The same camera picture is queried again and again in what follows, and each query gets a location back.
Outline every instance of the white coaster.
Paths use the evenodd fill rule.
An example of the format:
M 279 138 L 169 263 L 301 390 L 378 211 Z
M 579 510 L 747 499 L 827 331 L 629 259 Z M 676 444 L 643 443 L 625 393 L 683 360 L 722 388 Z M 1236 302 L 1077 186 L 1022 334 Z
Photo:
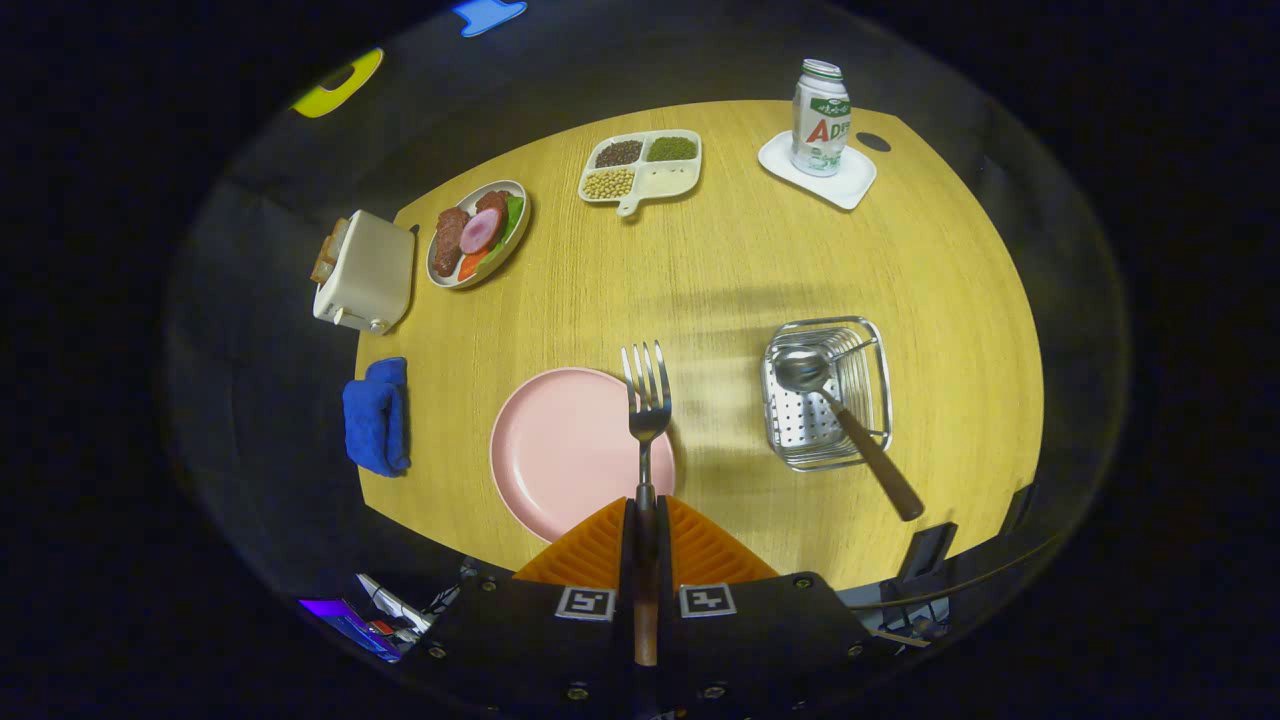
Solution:
M 780 178 L 808 190 L 809 192 L 835 202 L 845 210 L 852 210 L 867 195 L 876 181 L 876 163 L 852 147 L 845 146 L 840 154 L 840 172 L 819 178 L 803 172 L 791 164 L 791 131 L 773 136 L 773 140 L 760 147 L 756 155 L 764 169 Z

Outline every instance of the white toaster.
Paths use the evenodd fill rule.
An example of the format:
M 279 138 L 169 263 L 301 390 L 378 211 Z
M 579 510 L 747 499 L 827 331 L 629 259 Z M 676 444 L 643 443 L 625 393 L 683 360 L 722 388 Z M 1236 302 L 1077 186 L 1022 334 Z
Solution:
M 404 316 L 413 283 L 413 233 L 356 210 L 333 273 L 316 288 L 311 314 L 335 325 L 383 334 Z

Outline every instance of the blue towel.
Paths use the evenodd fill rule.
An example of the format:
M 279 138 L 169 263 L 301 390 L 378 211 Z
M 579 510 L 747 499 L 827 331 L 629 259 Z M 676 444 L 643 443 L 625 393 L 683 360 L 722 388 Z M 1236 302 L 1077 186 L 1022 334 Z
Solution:
M 379 360 L 365 379 L 342 391 L 347 456 L 361 468 L 394 478 L 408 468 L 404 452 L 404 359 Z

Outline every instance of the lettuce leaf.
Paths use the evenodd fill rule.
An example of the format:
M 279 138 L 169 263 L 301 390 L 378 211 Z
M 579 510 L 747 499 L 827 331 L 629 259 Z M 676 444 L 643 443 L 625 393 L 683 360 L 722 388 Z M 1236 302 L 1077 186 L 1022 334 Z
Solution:
M 516 232 L 516 225 L 520 223 L 520 214 L 525 211 L 525 199 L 516 197 L 512 195 L 507 199 L 507 227 L 502 229 L 502 237 L 498 242 L 493 243 L 489 249 L 489 254 L 480 260 L 480 265 L 488 265 L 494 258 L 502 252 L 503 246 L 507 245 L 507 240 L 511 238 L 511 233 Z

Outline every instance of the black background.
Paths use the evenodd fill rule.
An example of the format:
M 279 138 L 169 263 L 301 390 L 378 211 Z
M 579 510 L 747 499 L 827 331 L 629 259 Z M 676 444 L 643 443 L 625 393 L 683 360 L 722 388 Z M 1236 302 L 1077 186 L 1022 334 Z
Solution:
M 1274 293 L 1253 287 L 1274 266 L 1263 191 L 1275 182 L 1249 172 L 1274 145 L 1275 19 L 1262 4 L 855 10 L 1004 101 L 1087 190 L 1132 291 L 1138 352 L 1112 482 L 1064 556 L 864 711 L 1263 710 L 1274 621 L 1249 588 L 1270 566 L 1256 560 L 1253 480 L 1275 383 L 1245 378 L 1275 329 Z M 10 168 L 31 192 L 12 213 L 38 247 L 9 247 L 23 295 L 6 305 L 23 340 L 12 352 L 8 706 L 431 714 L 264 592 L 172 480 L 154 396 L 168 259 L 211 178 L 282 88 L 426 13 L 47 4 L 9 23 L 22 51 Z M 128 273 L 104 272 L 113 265 Z

